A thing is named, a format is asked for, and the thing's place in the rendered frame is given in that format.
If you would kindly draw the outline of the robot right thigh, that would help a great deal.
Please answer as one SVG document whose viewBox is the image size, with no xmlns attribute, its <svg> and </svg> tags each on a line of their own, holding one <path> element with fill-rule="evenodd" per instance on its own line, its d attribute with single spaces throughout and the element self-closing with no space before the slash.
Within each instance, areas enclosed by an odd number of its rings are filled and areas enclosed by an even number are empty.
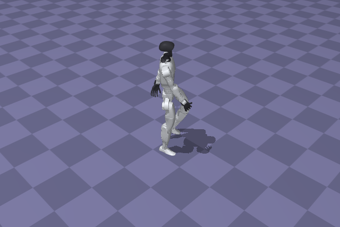
<svg viewBox="0 0 340 227">
<path fill-rule="evenodd" d="M 170 102 L 170 98 L 165 98 L 164 102 L 162 102 L 162 110 L 165 110 L 165 121 L 166 123 L 164 123 L 162 126 L 166 126 L 167 127 L 167 131 L 169 132 L 174 123 L 175 123 L 175 107 L 174 107 L 174 103 Z"/>
</svg>

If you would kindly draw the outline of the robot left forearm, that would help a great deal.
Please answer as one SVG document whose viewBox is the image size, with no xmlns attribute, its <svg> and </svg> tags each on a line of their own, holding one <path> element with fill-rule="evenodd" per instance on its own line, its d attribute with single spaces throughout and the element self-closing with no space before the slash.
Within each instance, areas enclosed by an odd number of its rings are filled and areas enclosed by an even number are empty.
<svg viewBox="0 0 340 227">
<path fill-rule="evenodd" d="M 156 76 L 156 84 L 159 85 L 160 84 L 160 74 L 159 74 L 159 70 L 158 70 L 158 74 Z"/>
</svg>

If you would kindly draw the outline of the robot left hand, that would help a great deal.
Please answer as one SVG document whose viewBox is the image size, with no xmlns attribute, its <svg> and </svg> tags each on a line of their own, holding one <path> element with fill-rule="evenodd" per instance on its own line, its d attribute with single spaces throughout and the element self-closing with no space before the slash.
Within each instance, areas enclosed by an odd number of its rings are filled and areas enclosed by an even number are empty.
<svg viewBox="0 0 340 227">
<path fill-rule="evenodd" d="M 159 84 L 159 85 L 160 85 L 160 84 Z M 161 93 L 160 88 L 159 88 L 159 85 L 156 84 L 156 80 L 155 80 L 154 86 L 152 87 L 152 90 L 151 90 L 151 96 L 153 95 L 153 97 L 154 97 L 154 94 L 155 94 L 155 97 L 156 97 L 156 94 L 157 94 L 157 96 L 158 96 L 158 90 L 159 90 L 159 92 Z M 153 92 L 152 92 L 152 91 L 153 91 Z M 154 92 L 155 92 L 155 93 L 154 93 Z"/>
</svg>

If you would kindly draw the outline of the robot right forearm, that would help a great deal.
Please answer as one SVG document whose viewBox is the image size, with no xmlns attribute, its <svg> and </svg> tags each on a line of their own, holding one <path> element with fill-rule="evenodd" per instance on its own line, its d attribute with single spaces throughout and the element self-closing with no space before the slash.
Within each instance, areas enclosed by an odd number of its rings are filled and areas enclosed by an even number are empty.
<svg viewBox="0 0 340 227">
<path fill-rule="evenodd" d="M 173 87 L 172 91 L 173 95 L 177 98 L 179 102 L 181 102 L 183 105 L 187 103 L 184 97 L 182 96 L 181 92 L 179 91 L 178 87 Z"/>
</svg>

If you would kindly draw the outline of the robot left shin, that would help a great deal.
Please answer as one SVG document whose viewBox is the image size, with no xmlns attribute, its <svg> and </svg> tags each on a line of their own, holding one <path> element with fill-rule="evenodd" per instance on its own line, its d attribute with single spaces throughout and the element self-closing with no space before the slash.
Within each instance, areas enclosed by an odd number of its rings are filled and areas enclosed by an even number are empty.
<svg viewBox="0 0 340 227">
<path fill-rule="evenodd" d="M 175 127 L 186 117 L 187 114 L 188 114 L 188 112 L 187 113 L 182 113 L 180 108 L 179 108 L 177 113 L 176 113 L 175 123 L 174 123 L 172 129 L 175 129 Z"/>
</svg>

